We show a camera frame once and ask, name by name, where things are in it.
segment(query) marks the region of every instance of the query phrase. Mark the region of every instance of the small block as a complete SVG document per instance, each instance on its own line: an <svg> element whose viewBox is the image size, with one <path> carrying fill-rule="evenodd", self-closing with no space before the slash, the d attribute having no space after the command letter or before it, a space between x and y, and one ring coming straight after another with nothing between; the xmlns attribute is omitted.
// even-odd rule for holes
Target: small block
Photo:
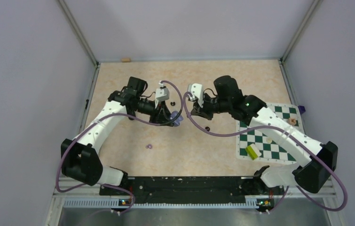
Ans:
<svg viewBox="0 0 355 226"><path fill-rule="evenodd" d="M294 118L289 118L289 119L288 119L288 124L290 124L291 126L296 125L296 119L294 119Z"/></svg>
<svg viewBox="0 0 355 226"><path fill-rule="evenodd" d="M252 160L257 159L261 155L259 149L255 146L255 144L249 145L248 147L246 147L245 150Z"/></svg>
<svg viewBox="0 0 355 226"><path fill-rule="evenodd" d="M122 63L129 63L129 62L132 62L132 60L130 58L121 58L120 61Z"/></svg>
<svg viewBox="0 0 355 226"><path fill-rule="evenodd" d="M303 113L306 112L306 109L305 109L304 106L299 105L298 108L299 108L299 113L300 113L300 114L303 114Z"/></svg>

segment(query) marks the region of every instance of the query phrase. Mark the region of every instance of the white wall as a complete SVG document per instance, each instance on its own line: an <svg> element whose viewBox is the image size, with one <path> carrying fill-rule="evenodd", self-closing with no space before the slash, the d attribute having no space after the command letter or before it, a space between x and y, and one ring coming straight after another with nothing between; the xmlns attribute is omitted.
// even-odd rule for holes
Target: white wall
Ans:
<svg viewBox="0 0 355 226"><path fill-rule="evenodd" d="M94 69L55 0L0 0L0 225L41 225Z"/></svg>
<svg viewBox="0 0 355 226"><path fill-rule="evenodd" d="M287 62L307 132L339 147L337 172L355 225L355 1L324 1Z"/></svg>
<svg viewBox="0 0 355 226"><path fill-rule="evenodd" d="M66 0L99 61L279 58L312 0Z"/></svg>

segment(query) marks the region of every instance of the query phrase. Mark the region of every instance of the purple object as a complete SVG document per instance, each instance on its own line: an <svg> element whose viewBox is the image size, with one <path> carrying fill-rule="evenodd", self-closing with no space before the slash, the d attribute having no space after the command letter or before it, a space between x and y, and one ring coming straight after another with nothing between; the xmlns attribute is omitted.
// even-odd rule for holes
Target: purple object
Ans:
<svg viewBox="0 0 355 226"><path fill-rule="evenodd" d="M174 112L172 112L172 114L170 115L170 119L173 119L176 115L177 115L177 113L179 113L178 111L174 111ZM180 122L181 121L183 121L183 116L179 116L177 119L176 119L176 121L174 121L173 123L174 123L174 127L176 127L176 126L180 126Z"/></svg>
<svg viewBox="0 0 355 226"><path fill-rule="evenodd" d="M306 112L305 106L299 105L298 108L299 108L299 113L300 114L303 114L303 113Z"/></svg>

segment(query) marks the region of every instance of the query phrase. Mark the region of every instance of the purple clip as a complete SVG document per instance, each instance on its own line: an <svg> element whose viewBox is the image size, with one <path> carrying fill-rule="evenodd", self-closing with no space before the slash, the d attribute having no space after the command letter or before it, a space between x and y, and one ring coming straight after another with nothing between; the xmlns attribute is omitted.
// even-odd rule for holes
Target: purple clip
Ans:
<svg viewBox="0 0 355 226"><path fill-rule="evenodd" d="M174 111L172 112L172 114L170 115L170 119L173 119L174 117L176 117L177 113L179 113L178 111ZM180 126L180 122L183 121L183 116L179 116L176 121L174 121L174 127Z"/></svg>

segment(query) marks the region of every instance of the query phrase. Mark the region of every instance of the metal frame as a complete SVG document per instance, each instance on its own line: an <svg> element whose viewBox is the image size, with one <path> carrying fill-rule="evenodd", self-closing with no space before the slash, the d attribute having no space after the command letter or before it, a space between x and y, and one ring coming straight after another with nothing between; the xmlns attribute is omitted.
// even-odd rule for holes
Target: metal frame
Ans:
<svg viewBox="0 0 355 226"><path fill-rule="evenodd" d="M313 18L315 12L320 7L323 0L313 0L312 5L310 6L308 12L306 13L305 17L300 23L298 30L296 31L295 35L293 36L291 42L288 44L287 49L285 50L283 56L281 57L281 62L284 64L288 59L289 55L291 54L292 50L295 48L296 43L299 41L300 37L302 36L303 32L308 27L310 20Z"/></svg>
<svg viewBox="0 0 355 226"><path fill-rule="evenodd" d="M64 0L56 0L56 1L57 1L58 5L60 6L60 9L63 12L66 20L68 21L69 25L71 26L73 33L76 35L76 38L78 39L79 43L81 44L83 50L86 52L87 56L90 58L93 65L98 66L99 63L96 60L88 42L86 41L85 36L83 35L78 24L76 23L75 18L73 17L71 11L69 10L69 7L67 6L67 4L65 3Z"/></svg>
<svg viewBox="0 0 355 226"><path fill-rule="evenodd" d="M93 76L93 79L91 81L91 85L90 85L90 89L89 89L89 94L87 95L87 99L86 99L85 109L83 110L82 120L80 121L78 134L85 129L85 125L86 125L86 121L87 121L87 115L89 113L91 101L93 99L95 84L97 83L98 73L100 72L100 66L101 65L98 64L95 67L94 76Z"/></svg>
<svg viewBox="0 0 355 226"><path fill-rule="evenodd" d="M128 206L119 206L119 199L128 199L126 197L66 197L64 202L65 208L101 208L101 209L127 209ZM133 209L257 209L257 198L247 198L245 203L225 203L225 204L168 204L168 203L142 203L135 204Z"/></svg>
<svg viewBox="0 0 355 226"><path fill-rule="evenodd" d="M100 63L96 60L88 42L86 41L86 38L84 37L83 33L81 32L76 20L74 19L73 15L72 15L71 11L69 10L65 1L64 0L56 0L56 1L58 2L68 23L71 25L71 29L75 33L82 48L85 50L86 54L88 55L88 57L90 58L91 62L93 63L93 65L95 67L95 73L94 73L92 84L90 86L88 97L87 97L87 105L83 111L82 120L80 122L80 128L79 128L79 132L80 132L84 129L84 126L86 124L89 106L90 106L90 103L91 103L91 100L93 97L95 84L97 82L97 77L98 77L98 73L100 70ZM284 65L285 65L286 60L290 56L292 50L295 48L296 43L299 41L301 35L303 34L305 29L307 28L314 13L319 8L321 2L322 2L322 0L314 0L313 1L312 5L310 6L310 9L306 13L297 32L295 33L291 42L289 43L288 48L284 52L284 55L279 59L279 65L280 65L281 73L284 78L285 85L287 87L287 92L288 92L291 103L294 105L298 105L298 100L296 98L295 91L292 87L291 79L290 79ZM71 178L65 178L65 177L60 178L60 187L62 189L74 186L78 183L80 183L80 182L73 180ZM71 192L68 192L67 194L65 194L65 193L61 194L55 190L52 200L51 200L51 203L50 203L50 208L49 208L49 211L47 214L47 219L46 219L45 225L47 225L47 226L58 225L58 222L59 222L60 218L62 217L61 213L62 213L62 209L63 209L66 201L69 201L69 202L67 202L67 204L68 204L68 206L71 206L74 203L74 202L70 202L70 200L72 200L72 199L75 201L78 201L79 199L86 200L86 201L87 200L93 200L93 201L97 200L98 201L98 200L110 200L112 198L115 198L115 197L99 196L99 194L98 194L99 190L100 190L100 185L82 186L77 189L74 189ZM319 193L309 194L309 195L313 198L323 198L324 204L327 207L336 208L338 206L337 205L338 199L336 196L336 191L335 191L335 188L334 188L334 185L333 185L333 182L331 181L331 179L329 179L325 183L325 185L323 186L323 188L320 190ZM302 197L303 197L302 193L297 188L292 187L292 188L290 188L286 198L302 198ZM247 196L247 198L248 199L258 199L258 198L262 199L262 198L267 198L267 197L262 196L262 195L254 195L254 196ZM172 207L166 205L163 208L172 208ZM330 219L330 223L332 226L346 225L345 217L344 217L344 214L342 211L340 211L340 212L328 211L327 214L328 214L328 217Z"/></svg>

